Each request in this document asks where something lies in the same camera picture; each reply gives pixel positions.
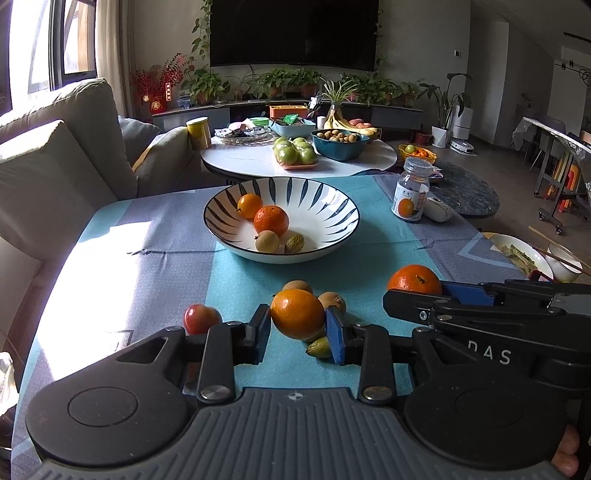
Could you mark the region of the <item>person's right hand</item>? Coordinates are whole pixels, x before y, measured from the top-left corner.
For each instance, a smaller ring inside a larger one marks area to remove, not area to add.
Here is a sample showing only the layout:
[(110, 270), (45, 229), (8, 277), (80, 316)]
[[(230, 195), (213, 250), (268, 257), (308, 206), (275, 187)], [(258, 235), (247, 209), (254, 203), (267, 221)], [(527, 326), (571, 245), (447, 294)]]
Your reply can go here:
[(551, 461), (552, 466), (566, 478), (573, 477), (579, 468), (579, 460), (576, 456), (579, 445), (579, 434), (573, 426), (569, 425)]

